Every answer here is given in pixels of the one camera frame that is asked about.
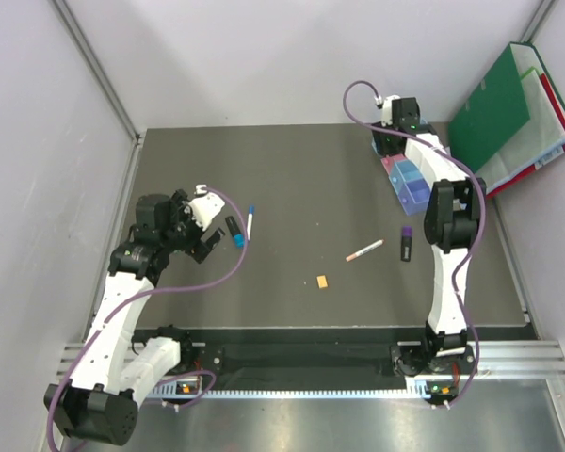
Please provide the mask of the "black highlighter blue cap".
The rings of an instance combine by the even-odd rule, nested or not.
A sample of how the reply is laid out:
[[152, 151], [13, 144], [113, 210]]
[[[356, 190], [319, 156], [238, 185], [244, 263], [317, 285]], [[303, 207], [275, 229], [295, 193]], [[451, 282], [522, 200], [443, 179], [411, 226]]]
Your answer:
[[228, 216], [225, 218], [225, 222], [235, 246], [239, 249], [243, 249], [245, 244], [244, 235], [235, 218]]

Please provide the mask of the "light blue drawer bin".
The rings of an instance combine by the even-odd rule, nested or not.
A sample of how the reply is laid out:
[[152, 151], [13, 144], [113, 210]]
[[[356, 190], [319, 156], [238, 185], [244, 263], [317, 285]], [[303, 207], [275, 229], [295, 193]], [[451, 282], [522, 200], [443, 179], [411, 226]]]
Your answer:
[[389, 174], [389, 179], [396, 192], [407, 183], [423, 179], [420, 170], [411, 160], [395, 161]]

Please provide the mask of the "purple plastic drawer bin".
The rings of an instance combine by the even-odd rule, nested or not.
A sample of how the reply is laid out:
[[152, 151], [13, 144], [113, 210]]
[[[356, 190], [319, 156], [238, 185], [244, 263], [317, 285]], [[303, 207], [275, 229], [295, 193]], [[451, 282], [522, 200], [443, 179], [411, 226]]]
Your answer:
[[428, 208], [430, 188], [423, 179], [409, 181], [398, 193], [400, 204], [407, 216], [424, 212]]

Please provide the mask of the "pink plastic drawer bin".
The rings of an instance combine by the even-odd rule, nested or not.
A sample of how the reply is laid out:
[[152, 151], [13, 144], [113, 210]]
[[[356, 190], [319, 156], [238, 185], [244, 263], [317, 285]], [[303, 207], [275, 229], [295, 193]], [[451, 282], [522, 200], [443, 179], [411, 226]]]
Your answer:
[[396, 155], [387, 155], [381, 158], [381, 163], [388, 174], [393, 171], [396, 163], [404, 161], [406, 159], [405, 155], [400, 153]]

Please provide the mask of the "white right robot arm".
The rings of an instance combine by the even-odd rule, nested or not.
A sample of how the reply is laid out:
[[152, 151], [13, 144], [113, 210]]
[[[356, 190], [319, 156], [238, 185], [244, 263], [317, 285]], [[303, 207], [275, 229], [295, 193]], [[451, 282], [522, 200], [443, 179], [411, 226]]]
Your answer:
[[379, 155], [402, 155], [415, 165], [428, 190], [425, 239], [434, 259], [433, 301], [421, 345], [398, 346], [399, 369], [409, 375], [440, 373], [467, 358], [468, 328], [464, 296], [468, 267], [483, 234], [486, 186], [450, 156], [414, 98], [375, 96], [380, 121], [372, 125]]

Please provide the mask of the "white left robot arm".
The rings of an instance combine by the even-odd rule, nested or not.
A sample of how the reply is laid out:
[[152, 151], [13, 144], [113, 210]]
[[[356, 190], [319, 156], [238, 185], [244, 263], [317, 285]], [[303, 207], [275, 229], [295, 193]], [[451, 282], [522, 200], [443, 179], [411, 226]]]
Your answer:
[[193, 196], [140, 197], [126, 238], [109, 258], [105, 287], [89, 335], [60, 383], [44, 394], [47, 440], [54, 434], [98, 443], [124, 445], [136, 426], [140, 406], [169, 371], [185, 373], [195, 360], [188, 335], [172, 327], [158, 330], [128, 363], [140, 314], [155, 295], [161, 273], [173, 253], [202, 263], [224, 235], [205, 233], [226, 202], [206, 186]]

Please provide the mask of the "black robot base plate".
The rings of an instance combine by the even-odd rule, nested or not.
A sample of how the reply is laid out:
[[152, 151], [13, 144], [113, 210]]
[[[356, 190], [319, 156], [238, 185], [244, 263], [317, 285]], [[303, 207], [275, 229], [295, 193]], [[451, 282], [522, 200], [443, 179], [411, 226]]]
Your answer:
[[145, 344], [156, 336], [173, 337], [190, 347], [206, 348], [220, 358], [220, 372], [260, 370], [316, 370], [349, 367], [370, 368], [378, 373], [397, 372], [417, 376], [425, 373], [465, 375], [475, 366], [468, 335], [435, 339], [426, 328], [246, 328], [199, 329], [174, 326], [141, 329], [135, 343]]

